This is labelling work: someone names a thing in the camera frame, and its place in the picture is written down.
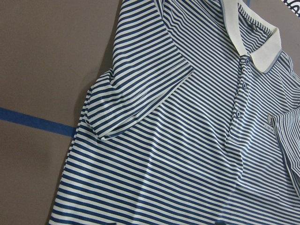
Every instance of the sleeve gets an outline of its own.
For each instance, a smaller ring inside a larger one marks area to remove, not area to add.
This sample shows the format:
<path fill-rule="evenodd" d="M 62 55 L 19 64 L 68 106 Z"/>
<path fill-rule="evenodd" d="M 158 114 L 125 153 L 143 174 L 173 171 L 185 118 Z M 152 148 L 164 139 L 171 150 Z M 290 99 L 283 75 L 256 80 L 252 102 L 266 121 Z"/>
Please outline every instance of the sleeve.
<path fill-rule="evenodd" d="M 170 96 L 192 73 L 185 61 L 165 67 L 153 76 L 119 81 L 112 70 L 101 75 L 91 87 L 86 122 L 100 140 L 122 134 Z"/>
<path fill-rule="evenodd" d="M 272 117 L 283 160 L 300 197 L 300 108 Z"/>
<path fill-rule="evenodd" d="M 194 71 L 153 1 L 123 1 L 113 45 L 112 68 L 91 87 L 85 113 L 100 140 L 138 123 Z"/>

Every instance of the collar trim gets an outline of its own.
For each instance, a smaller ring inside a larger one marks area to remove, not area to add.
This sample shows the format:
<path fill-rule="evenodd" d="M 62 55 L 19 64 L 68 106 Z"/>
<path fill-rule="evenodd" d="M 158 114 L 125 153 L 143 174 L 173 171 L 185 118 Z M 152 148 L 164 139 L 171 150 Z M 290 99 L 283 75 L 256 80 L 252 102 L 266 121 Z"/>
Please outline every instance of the collar trim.
<path fill-rule="evenodd" d="M 270 29 L 272 36 L 256 51 L 248 53 L 241 39 L 239 29 L 238 3 L 243 10 L 255 21 Z M 258 14 L 252 11 L 242 0 L 221 0 L 225 27 L 228 35 L 238 51 L 239 55 L 250 55 L 255 67 L 262 73 L 266 73 L 276 62 L 280 55 L 281 39 L 279 29 L 262 19 Z"/>

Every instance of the button placket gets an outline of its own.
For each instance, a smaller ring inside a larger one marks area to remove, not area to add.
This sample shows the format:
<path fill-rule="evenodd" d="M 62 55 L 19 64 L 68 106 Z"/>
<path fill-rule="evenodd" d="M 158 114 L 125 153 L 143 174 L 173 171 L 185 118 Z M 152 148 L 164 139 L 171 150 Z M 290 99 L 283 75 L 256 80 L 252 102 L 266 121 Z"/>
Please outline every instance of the button placket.
<path fill-rule="evenodd" d="M 248 55 L 244 55 L 240 59 L 239 82 L 234 98 L 232 121 L 229 127 L 228 137 L 232 136 L 232 128 L 239 130 L 243 126 L 243 117 L 248 104 L 249 87 L 252 77 L 251 74 L 250 57 Z"/>

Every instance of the embroidered logo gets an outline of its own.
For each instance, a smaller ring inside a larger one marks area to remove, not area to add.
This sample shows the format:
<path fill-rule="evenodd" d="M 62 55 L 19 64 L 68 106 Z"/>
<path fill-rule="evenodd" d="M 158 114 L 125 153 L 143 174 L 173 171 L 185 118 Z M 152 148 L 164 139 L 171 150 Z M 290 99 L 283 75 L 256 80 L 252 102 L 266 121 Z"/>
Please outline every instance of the embroidered logo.
<path fill-rule="evenodd" d="M 273 121 L 272 121 L 272 115 L 270 113 L 268 113 L 268 117 L 267 117 L 267 123 L 264 124 L 264 127 L 267 128 L 269 131 L 271 131 L 272 133 L 274 133 L 274 128 L 273 128 Z"/>
<path fill-rule="evenodd" d="M 268 124 L 273 127 L 272 115 L 268 113 Z"/>

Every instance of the shirt fabric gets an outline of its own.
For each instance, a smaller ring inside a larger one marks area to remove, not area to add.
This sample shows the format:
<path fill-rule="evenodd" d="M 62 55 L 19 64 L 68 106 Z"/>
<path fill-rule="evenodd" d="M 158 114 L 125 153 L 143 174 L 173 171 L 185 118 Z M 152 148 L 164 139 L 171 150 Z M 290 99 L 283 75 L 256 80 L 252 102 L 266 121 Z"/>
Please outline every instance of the shirt fabric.
<path fill-rule="evenodd" d="M 49 224 L 300 224 L 300 78 L 242 0 L 125 0 Z"/>

